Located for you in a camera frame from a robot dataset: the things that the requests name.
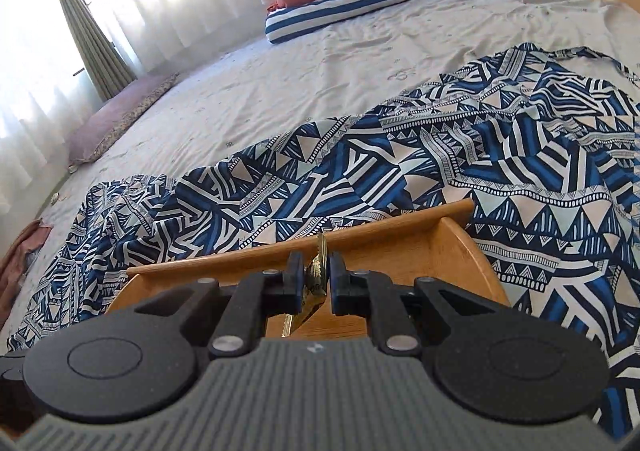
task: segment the ribbed gray surface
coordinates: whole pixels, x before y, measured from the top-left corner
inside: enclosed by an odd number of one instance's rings
[[[388,357],[368,338],[264,340],[246,357],[213,362],[197,387],[161,413],[105,426],[48,416],[18,446],[28,451],[614,448],[586,417],[516,427],[473,415],[431,384],[416,359]]]

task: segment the metal pin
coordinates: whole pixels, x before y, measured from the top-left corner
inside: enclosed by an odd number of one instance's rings
[[[386,340],[386,346],[396,352],[408,352],[418,346],[418,341],[413,336],[391,336]]]
[[[216,337],[211,347],[218,352],[235,352],[242,348],[244,341],[238,336],[220,336]]]

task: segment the brown cloth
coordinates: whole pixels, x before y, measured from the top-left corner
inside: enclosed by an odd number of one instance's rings
[[[41,221],[34,220],[27,225],[0,260],[0,328],[9,317],[20,292],[20,277],[26,268],[27,254],[42,247],[49,237],[51,227],[40,225]]]

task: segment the bed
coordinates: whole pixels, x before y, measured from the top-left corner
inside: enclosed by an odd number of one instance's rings
[[[184,76],[104,157],[73,174],[44,211],[54,228],[2,328],[2,344],[96,183],[132,174],[178,178],[301,123],[364,113],[403,89],[523,42],[548,51],[588,45],[637,68],[640,16],[602,0],[412,0],[280,46],[258,40]],[[613,65],[562,64],[640,100]]]

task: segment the white wall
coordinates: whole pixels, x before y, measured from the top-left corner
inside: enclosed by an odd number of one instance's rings
[[[18,202],[6,215],[0,216],[0,258],[26,225],[36,218],[51,192],[66,176],[68,152],[61,149],[42,169],[38,177],[22,191]]]

